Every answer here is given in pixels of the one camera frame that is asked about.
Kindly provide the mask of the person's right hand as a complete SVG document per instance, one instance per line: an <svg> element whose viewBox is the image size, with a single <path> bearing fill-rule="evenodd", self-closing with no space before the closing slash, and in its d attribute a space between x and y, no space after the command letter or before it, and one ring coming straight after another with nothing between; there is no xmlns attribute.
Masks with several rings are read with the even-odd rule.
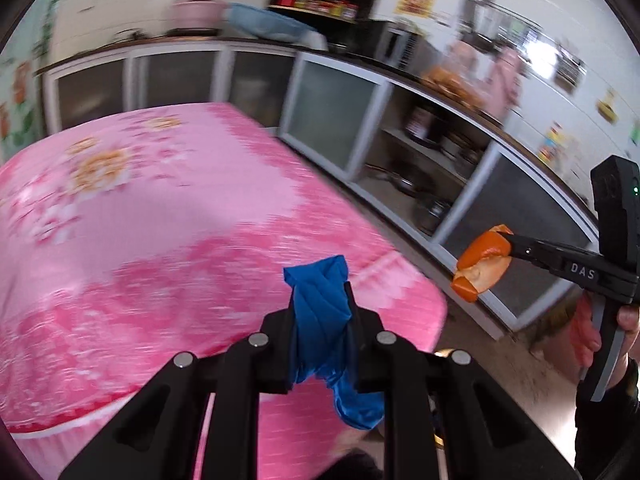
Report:
<svg viewBox="0 0 640 480"><path fill-rule="evenodd" d="M582 368L592 364L594 354L601 347L599 331L592 325L592 304L588 292L584 292L577 301L577 308L570 322L570 344L573 347L577 363ZM628 353L639 335L639 308L636 306L622 307L617 315L618 326L624 331L625 337L620 347L608 388L616 386L625 376L628 367Z"/></svg>

